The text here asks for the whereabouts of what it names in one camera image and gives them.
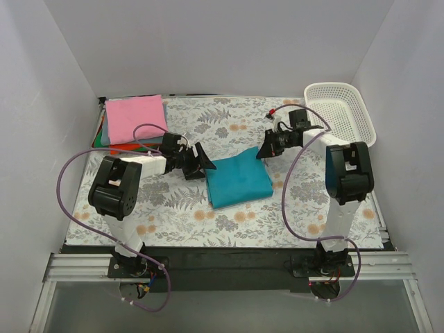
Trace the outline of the teal t-shirt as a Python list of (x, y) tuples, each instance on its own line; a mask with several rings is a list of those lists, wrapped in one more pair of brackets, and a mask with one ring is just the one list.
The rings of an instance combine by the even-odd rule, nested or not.
[(214, 209), (273, 195), (264, 163), (256, 158), (258, 152), (255, 146), (236, 156), (213, 161), (216, 169), (206, 171), (206, 181), (208, 199)]

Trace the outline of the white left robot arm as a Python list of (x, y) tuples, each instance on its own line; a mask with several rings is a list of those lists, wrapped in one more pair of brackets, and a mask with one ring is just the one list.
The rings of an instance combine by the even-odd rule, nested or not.
[(138, 254), (146, 247), (131, 216), (140, 181), (174, 169), (180, 169), (186, 180), (195, 180), (204, 178), (207, 170), (216, 169), (199, 142), (191, 146), (179, 134), (164, 133), (159, 151), (159, 155), (130, 158), (105, 156), (88, 194), (89, 204), (104, 218), (116, 239), (112, 256), (119, 268), (134, 278), (143, 276), (149, 268), (148, 260)]

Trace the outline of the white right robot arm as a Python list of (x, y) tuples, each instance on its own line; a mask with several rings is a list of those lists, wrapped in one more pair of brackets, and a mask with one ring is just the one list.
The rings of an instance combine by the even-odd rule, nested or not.
[(321, 275), (338, 273), (348, 263), (348, 236), (361, 202), (374, 189), (373, 170), (365, 142), (347, 142), (331, 134), (327, 122), (314, 125), (308, 115), (317, 113), (294, 105), (289, 123), (283, 123), (274, 109), (266, 114), (273, 128), (265, 132), (258, 160), (277, 157), (287, 148), (311, 150), (325, 161), (325, 188), (330, 196), (325, 229), (316, 239), (309, 268)]

